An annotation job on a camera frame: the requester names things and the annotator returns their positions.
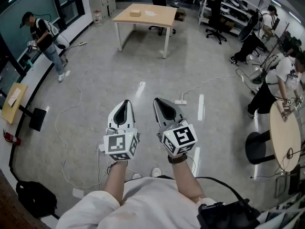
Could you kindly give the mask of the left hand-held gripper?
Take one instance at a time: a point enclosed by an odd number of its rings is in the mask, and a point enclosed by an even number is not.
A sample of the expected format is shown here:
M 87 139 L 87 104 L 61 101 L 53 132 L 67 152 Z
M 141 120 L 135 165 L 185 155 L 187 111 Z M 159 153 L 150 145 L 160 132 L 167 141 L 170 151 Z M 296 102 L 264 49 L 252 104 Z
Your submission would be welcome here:
M 119 133 L 104 135 L 104 151 L 114 161 L 134 159 L 139 144 L 138 132 L 135 127 L 133 106 L 130 100 L 124 100 L 114 107 L 108 116 L 109 128 L 119 128 L 126 123 L 127 130 Z

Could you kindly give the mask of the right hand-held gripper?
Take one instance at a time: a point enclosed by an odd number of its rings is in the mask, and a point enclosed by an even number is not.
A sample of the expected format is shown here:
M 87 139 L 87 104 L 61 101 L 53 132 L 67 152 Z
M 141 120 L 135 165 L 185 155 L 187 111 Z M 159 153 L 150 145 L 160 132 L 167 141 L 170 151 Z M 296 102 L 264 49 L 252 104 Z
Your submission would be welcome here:
M 161 128 L 157 136 L 168 152 L 173 156 L 189 152 L 198 139 L 193 125 L 183 119 L 181 108 L 169 100 L 155 98 L 153 109 Z

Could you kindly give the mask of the person's left forearm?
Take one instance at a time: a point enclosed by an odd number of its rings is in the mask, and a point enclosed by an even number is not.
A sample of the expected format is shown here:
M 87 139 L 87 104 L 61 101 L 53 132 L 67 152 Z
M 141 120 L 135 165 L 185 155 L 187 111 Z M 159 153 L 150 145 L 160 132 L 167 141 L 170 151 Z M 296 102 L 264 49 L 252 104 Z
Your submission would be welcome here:
M 119 161 L 112 164 L 106 183 L 103 187 L 103 191 L 112 195 L 119 204 L 122 203 L 123 199 L 127 165 L 127 161 Z

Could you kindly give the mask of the black wrist band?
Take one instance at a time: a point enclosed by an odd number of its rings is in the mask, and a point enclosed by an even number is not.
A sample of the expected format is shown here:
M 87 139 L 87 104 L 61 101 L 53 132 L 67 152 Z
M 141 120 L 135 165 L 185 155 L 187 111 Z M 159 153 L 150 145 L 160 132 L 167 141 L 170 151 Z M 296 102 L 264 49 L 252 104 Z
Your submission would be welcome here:
M 175 157 L 171 157 L 168 155 L 168 162 L 172 165 L 174 164 L 179 164 L 182 163 L 183 161 L 185 161 L 187 159 L 187 154 L 183 153 L 181 156 L 175 156 Z

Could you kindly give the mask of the person's white clothing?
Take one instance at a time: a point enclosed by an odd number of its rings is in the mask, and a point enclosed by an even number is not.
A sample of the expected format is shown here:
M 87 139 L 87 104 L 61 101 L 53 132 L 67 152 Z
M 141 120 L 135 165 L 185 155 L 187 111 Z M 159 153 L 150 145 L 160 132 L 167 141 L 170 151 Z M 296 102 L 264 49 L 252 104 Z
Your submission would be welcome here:
M 56 229 L 200 229 L 198 207 L 174 180 L 146 177 L 125 183 L 122 204 L 106 191 L 89 193 Z

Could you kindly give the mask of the white pod device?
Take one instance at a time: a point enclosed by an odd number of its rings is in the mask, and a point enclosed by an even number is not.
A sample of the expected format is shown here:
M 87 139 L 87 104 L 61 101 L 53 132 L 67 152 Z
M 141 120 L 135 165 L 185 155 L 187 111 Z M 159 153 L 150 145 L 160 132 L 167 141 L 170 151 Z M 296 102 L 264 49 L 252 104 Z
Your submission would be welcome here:
M 66 50 L 70 46 L 70 43 L 68 42 L 68 40 L 61 34 L 54 36 L 53 40 L 54 40 L 55 45 L 58 46 L 62 50 Z

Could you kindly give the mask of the black round floor stand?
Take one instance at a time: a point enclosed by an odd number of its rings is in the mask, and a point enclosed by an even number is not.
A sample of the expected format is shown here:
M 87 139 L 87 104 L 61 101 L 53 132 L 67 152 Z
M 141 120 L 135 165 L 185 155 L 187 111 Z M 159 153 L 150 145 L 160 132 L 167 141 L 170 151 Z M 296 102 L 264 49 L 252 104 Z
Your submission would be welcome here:
M 267 72 L 264 68 L 259 68 L 249 76 L 249 80 L 253 84 L 262 84 L 265 80 Z

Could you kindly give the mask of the clear plastic water jug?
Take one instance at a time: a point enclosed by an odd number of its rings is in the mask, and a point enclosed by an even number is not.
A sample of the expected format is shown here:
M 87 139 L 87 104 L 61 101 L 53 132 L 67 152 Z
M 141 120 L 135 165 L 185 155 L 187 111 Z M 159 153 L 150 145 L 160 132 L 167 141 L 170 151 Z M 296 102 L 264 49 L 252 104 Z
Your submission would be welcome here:
M 94 22 L 96 25 L 102 25 L 103 24 L 103 15 L 100 10 L 95 10 L 93 12 L 94 15 Z

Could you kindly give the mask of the small wooden side table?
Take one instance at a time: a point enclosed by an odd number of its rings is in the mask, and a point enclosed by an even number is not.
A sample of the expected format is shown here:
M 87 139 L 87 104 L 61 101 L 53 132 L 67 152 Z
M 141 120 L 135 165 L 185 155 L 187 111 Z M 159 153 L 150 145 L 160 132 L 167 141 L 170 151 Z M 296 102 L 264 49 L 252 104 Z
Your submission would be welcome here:
M 12 96 L 16 88 L 21 89 L 21 93 L 17 101 L 14 103 L 13 107 L 10 107 L 8 104 L 8 100 Z M 30 112 L 28 109 L 26 109 L 21 105 L 21 101 L 23 100 L 23 97 L 27 89 L 28 86 L 26 84 L 21 84 L 21 83 L 13 83 L 7 95 L 0 89 L 0 94 L 2 94 L 5 97 L 5 102 L 1 109 L 1 117 L 12 125 L 15 120 L 17 111 L 21 110 L 25 115 L 30 117 L 29 127 L 39 132 L 41 130 L 47 111 L 43 109 L 35 108 L 33 112 Z

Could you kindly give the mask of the white paper sheet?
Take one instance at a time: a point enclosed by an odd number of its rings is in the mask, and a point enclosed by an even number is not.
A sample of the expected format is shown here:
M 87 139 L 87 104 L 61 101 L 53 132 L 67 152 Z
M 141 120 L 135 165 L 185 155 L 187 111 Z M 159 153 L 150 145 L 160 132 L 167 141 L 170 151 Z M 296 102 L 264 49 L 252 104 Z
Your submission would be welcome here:
M 8 104 L 10 107 L 13 107 L 13 105 L 17 101 L 20 93 L 21 93 L 21 89 L 16 88 L 15 91 L 13 92 L 12 96 L 8 100 Z

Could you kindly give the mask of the red fire extinguisher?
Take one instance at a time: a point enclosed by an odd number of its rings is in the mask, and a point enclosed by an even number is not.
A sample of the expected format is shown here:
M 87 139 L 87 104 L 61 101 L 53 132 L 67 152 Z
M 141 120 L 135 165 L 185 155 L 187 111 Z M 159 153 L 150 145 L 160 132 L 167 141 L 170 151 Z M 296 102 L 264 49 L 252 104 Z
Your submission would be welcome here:
M 5 129 L 3 129 L 3 137 L 7 142 L 13 143 L 15 146 L 21 145 L 21 139 L 8 133 Z

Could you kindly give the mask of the black backpack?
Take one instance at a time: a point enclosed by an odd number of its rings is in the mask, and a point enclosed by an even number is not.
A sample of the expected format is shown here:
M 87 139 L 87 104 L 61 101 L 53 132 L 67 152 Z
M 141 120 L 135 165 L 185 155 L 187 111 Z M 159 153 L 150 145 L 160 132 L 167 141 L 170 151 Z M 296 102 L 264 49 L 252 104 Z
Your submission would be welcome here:
M 56 196 L 41 183 L 19 181 L 16 192 L 19 202 L 34 218 L 54 215 L 57 208 Z

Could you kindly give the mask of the black body-worn device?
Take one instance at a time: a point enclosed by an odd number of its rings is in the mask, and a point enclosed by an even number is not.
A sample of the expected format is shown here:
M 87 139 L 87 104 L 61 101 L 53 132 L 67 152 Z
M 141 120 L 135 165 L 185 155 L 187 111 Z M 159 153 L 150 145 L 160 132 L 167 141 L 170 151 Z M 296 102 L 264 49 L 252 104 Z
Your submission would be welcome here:
M 249 199 L 242 199 L 227 205 L 202 204 L 197 219 L 200 229 L 255 229 L 260 224 L 259 216 L 260 212 L 249 205 Z

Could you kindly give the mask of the white shelf rack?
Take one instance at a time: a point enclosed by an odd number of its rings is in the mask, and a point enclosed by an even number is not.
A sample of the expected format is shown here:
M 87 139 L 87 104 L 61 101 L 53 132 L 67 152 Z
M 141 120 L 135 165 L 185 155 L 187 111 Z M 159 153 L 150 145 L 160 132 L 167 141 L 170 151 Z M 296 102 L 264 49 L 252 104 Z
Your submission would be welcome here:
M 208 24 L 212 16 L 212 4 L 214 0 L 201 0 L 198 13 L 199 24 Z M 230 33 L 238 35 L 247 25 L 252 11 L 260 10 L 264 0 L 222 0 L 220 15 L 225 22 L 233 24 Z

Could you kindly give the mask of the dark wooden platform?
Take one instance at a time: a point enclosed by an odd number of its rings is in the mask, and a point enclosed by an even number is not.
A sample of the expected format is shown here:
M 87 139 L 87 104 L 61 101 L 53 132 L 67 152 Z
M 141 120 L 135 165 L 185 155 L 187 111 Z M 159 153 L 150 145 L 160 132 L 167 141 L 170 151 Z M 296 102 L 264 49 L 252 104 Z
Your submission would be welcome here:
M 0 229 L 51 229 L 24 208 L 1 170 Z

